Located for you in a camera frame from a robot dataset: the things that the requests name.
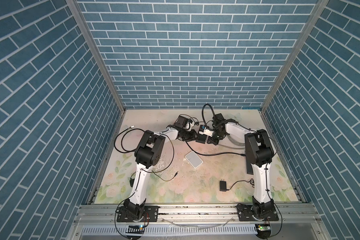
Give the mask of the black ribbed box device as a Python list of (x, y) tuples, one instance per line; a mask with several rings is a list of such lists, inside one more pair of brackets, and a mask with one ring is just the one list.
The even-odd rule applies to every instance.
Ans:
[(196, 139), (197, 143), (205, 144), (207, 142), (209, 136), (205, 133), (205, 131), (206, 131), (205, 129), (199, 130)]

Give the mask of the black power adapter with plug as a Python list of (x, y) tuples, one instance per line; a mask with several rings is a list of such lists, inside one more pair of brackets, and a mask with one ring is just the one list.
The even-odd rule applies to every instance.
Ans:
[(219, 181), (219, 191), (220, 191), (220, 192), (230, 191), (230, 190), (231, 190), (236, 184), (238, 184), (238, 183), (247, 183), (247, 184), (250, 184), (250, 186), (251, 186), (252, 188), (255, 187), (254, 179), (236, 181), (236, 182), (234, 182), (229, 188), (227, 187), (227, 182), (226, 182), (226, 181), (220, 180), (220, 181)]

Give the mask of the dark grey network switch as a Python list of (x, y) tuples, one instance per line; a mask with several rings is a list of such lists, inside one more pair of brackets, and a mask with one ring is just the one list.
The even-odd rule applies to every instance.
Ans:
[(246, 168), (247, 168), (247, 174), (253, 175), (253, 167), (252, 167), (252, 160), (250, 157), (246, 156)]

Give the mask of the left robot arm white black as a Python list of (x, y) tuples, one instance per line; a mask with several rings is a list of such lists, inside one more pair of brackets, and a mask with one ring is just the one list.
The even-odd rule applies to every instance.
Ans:
[(119, 207), (119, 222), (137, 222), (146, 216), (146, 192), (150, 174), (159, 162), (166, 141), (195, 141), (198, 134), (194, 129), (185, 130), (168, 126), (161, 132), (145, 131), (135, 149), (136, 172), (130, 196)]

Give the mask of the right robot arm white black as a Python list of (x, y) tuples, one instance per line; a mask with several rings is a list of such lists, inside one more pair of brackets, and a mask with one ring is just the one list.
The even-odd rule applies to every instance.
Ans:
[(252, 216), (258, 221), (278, 221), (279, 216), (270, 193), (270, 166), (274, 157), (274, 149), (266, 130), (251, 130), (237, 122), (215, 126), (213, 130), (205, 128), (200, 134), (207, 135), (207, 140), (217, 144), (227, 135), (232, 135), (245, 143), (245, 157), (251, 164), (254, 178), (254, 194), (252, 196)]

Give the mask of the white small router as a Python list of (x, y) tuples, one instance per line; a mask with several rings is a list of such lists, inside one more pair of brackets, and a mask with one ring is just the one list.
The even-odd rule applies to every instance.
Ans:
[(193, 168), (198, 168), (203, 164), (203, 160), (194, 152), (189, 152), (185, 155), (185, 159), (193, 166)]

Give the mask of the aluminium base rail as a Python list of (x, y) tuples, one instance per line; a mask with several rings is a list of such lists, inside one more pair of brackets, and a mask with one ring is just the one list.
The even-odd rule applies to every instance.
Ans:
[(128, 222), (116, 205), (83, 205), (70, 240), (328, 240), (313, 204), (278, 203), (278, 220), (257, 221), (248, 204), (153, 204)]

